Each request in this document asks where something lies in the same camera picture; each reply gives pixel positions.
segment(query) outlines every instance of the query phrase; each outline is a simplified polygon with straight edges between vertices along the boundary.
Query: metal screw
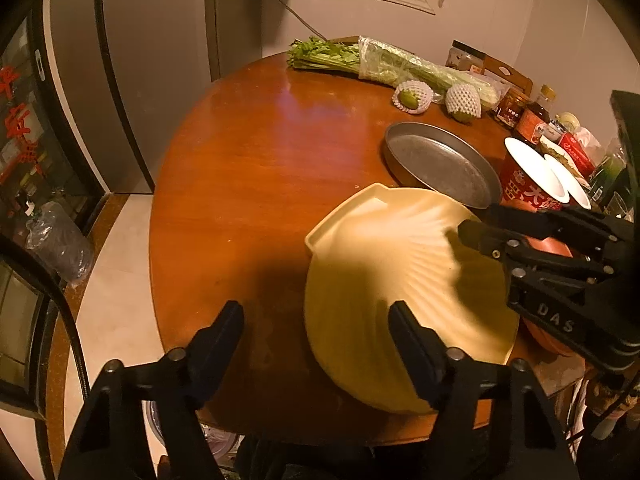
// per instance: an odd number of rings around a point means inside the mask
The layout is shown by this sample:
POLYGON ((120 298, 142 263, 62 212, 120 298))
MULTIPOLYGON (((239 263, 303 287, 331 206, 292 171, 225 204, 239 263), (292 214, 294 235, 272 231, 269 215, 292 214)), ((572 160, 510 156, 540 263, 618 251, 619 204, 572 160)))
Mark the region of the metal screw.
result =
POLYGON ((104 365, 103 370, 105 372, 112 373, 116 371, 118 368, 120 368, 121 366, 122 366, 122 361, 118 359, 112 359, 111 361, 108 361, 107 364, 104 365))
POLYGON ((447 357, 453 361, 462 361, 465 358, 465 353, 460 348, 452 346, 447 349, 447 357))
POLYGON ((182 361, 187 357, 187 351, 184 348, 174 348, 173 350, 169 350, 166 356, 169 358, 169 361, 182 361))
POLYGON ((524 359, 514 359, 511 366, 519 372, 525 372, 527 370, 527 362, 524 359))

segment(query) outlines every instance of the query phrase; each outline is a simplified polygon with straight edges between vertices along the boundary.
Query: sauce bottle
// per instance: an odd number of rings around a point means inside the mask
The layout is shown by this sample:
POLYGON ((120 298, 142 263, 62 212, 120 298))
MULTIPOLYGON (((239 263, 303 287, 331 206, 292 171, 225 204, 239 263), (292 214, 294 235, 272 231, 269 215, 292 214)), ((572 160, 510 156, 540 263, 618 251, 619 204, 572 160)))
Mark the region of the sauce bottle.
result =
POLYGON ((556 93, 547 85, 542 85, 538 98, 524 109, 513 136, 526 142, 529 146, 535 146, 539 143, 550 120, 548 110, 555 98, 556 93))

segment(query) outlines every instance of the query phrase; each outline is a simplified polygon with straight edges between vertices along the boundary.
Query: red paper bucket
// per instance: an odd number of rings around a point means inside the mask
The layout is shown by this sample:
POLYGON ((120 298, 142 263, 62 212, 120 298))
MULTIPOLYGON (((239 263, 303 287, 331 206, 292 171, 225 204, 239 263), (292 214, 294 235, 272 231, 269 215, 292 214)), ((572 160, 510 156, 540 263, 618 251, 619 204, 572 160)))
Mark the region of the red paper bucket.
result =
POLYGON ((560 209, 569 193, 545 159, 524 142, 504 139, 507 156, 500 172, 502 200, 522 200, 535 209, 560 209))

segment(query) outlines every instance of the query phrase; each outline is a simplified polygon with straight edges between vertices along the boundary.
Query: yellow plate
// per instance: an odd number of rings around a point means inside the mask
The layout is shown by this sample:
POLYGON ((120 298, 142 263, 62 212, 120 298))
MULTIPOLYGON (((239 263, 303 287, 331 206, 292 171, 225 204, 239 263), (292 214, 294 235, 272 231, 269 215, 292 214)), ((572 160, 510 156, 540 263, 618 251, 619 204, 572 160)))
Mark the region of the yellow plate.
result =
POLYGON ((356 399, 387 412, 433 411, 416 396, 388 331, 397 300, 447 346, 507 361, 518 315, 505 304, 500 264, 458 240, 469 218, 435 191, 372 184, 307 235, 306 334, 324 371, 356 399))

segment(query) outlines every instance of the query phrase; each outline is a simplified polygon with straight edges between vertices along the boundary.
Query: green fruit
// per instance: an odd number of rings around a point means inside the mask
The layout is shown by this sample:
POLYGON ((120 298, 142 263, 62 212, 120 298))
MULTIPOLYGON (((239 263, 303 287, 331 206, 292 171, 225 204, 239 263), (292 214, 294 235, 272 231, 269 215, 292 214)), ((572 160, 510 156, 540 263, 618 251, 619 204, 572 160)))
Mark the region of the green fruit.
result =
POLYGON ((409 110, 417 110, 418 106, 420 105, 420 103, 418 102, 418 98, 410 90, 402 90, 398 94, 398 100, 402 103, 403 106, 409 108, 409 110))
POLYGON ((465 123, 465 124, 470 123, 471 120, 474 118, 472 114, 467 114, 466 112, 453 112, 451 115, 459 123, 465 123))

